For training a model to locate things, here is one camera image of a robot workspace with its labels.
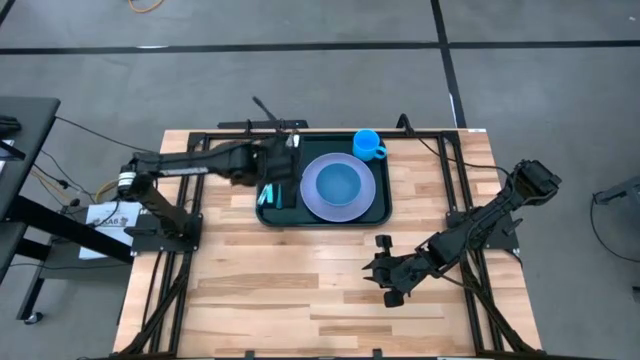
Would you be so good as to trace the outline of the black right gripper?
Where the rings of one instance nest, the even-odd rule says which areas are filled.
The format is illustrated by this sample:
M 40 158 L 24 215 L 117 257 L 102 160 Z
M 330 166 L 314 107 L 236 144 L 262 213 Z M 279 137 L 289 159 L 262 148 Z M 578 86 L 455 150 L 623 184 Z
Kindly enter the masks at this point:
M 375 242 L 382 251 L 363 267 L 363 270 L 372 270 L 372 276 L 366 279 L 387 289 L 383 296 L 387 308 L 400 307 L 404 304 L 404 297 L 410 297 L 411 291 L 430 273 L 430 262 L 419 252 L 393 256 L 390 235 L 377 235 Z

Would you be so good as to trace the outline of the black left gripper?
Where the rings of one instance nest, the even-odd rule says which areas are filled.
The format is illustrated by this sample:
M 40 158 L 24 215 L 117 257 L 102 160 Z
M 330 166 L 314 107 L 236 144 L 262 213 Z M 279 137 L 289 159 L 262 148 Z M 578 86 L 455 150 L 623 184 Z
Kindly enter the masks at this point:
M 301 140 L 297 134 L 280 134 L 252 144 L 256 164 L 255 183 L 285 182 L 277 184 L 278 201 L 282 208 L 295 208 L 300 180 Z

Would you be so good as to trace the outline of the lavender plate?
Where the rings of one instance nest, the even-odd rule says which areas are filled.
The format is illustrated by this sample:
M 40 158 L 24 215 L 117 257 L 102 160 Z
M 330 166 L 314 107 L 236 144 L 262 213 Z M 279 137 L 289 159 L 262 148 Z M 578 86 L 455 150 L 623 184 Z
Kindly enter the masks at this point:
M 360 176 L 360 194 L 349 205 L 329 205 L 316 190 L 318 173 L 333 163 L 350 165 Z M 300 194 L 305 206 L 317 217 L 329 222 L 345 223 L 360 217 L 371 207 L 376 196 L 376 181 L 369 167 L 358 158 L 346 153 L 328 153 L 314 159 L 305 168 L 300 183 Z

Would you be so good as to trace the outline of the blue bowl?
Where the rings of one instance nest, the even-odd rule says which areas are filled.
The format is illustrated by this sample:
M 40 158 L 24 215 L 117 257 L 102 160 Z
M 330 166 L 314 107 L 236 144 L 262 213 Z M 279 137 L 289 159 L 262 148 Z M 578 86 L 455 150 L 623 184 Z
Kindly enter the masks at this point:
M 318 173 L 316 190 L 329 205 L 346 206 L 359 196 L 361 179 L 350 165 L 333 163 Z

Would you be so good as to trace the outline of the light blue cup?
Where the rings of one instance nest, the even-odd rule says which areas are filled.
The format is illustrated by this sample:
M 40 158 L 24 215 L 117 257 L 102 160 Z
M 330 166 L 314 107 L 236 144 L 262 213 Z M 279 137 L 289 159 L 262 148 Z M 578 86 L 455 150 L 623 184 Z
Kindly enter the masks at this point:
M 381 138 L 371 129 L 358 130 L 353 136 L 353 155 L 363 162 L 384 159 L 387 149 L 381 145 Z

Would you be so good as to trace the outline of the dark green tray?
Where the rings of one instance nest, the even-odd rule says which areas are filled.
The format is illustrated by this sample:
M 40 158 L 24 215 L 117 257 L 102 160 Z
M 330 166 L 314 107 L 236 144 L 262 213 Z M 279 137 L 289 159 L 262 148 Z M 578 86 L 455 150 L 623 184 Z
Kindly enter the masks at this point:
M 351 133 L 317 133 L 302 137 L 300 174 L 319 156 L 328 153 L 346 153 L 351 155 Z M 372 171 L 376 181 L 376 196 L 371 207 L 360 217 L 345 223 L 334 223 L 314 215 L 304 204 L 298 183 L 295 208 L 276 208 L 276 204 L 265 203 L 256 209 L 258 220 L 271 227 L 368 227 L 384 224 L 392 214 L 392 195 L 389 169 L 386 160 L 371 160 L 365 163 Z

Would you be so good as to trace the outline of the black power strip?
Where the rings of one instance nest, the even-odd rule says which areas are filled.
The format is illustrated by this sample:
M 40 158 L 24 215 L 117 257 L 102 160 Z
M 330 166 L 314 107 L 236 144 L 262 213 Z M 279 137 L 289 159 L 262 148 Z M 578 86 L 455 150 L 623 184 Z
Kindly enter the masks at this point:
M 218 129 L 307 129 L 309 127 L 306 120 L 261 120 L 253 121 L 247 119 L 239 122 L 220 122 Z

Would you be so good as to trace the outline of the white paper label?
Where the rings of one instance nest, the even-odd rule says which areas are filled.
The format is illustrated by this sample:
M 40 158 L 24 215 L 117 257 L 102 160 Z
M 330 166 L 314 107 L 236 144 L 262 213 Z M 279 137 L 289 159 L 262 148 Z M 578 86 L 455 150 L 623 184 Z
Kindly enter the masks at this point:
M 141 208 L 139 203 L 122 201 L 90 205 L 86 224 L 96 225 L 98 232 L 130 246 L 132 237 L 124 229 L 136 225 Z

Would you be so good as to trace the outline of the black desk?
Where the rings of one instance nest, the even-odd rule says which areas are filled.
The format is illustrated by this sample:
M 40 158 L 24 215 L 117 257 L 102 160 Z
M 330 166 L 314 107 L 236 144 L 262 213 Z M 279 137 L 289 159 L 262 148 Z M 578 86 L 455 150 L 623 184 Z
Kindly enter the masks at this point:
M 72 216 L 60 214 L 20 194 L 51 128 L 60 101 L 56 98 L 0 96 L 0 283 L 16 255 L 35 259 L 38 267 L 17 319 L 27 325 L 42 320 L 33 310 L 44 284 L 41 271 L 53 250 L 24 237 L 34 227 L 81 247 L 131 264 L 130 247 Z

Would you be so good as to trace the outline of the gray stand leg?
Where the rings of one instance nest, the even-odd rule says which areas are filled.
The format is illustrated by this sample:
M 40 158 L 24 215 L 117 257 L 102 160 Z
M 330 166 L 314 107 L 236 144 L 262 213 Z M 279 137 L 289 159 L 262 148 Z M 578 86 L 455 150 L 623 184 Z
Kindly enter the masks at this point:
M 595 203 L 606 205 L 614 199 L 627 197 L 633 205 L 640 207 L 640 176 L 627 179 L 594 195 Z

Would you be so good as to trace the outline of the black metal table frame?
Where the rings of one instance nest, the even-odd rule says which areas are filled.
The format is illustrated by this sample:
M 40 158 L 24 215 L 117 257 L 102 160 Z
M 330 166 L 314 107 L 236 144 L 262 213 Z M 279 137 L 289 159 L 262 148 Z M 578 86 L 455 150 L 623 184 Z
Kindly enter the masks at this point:
M 209 175 L 164 179 L 170 200 L 203 213 L 183 292 L 145 346 L 177 358 L 472 356 L 508 344 L 460 272 L 422 282 L 388 309 L 366 264 L 388 234 L 409 253 L 445 228 L 453 211 L 500 189 L 483 131 L 385 129 L 392 200 L 378 227 L 283 228 L 256 217 L 256 193 Z

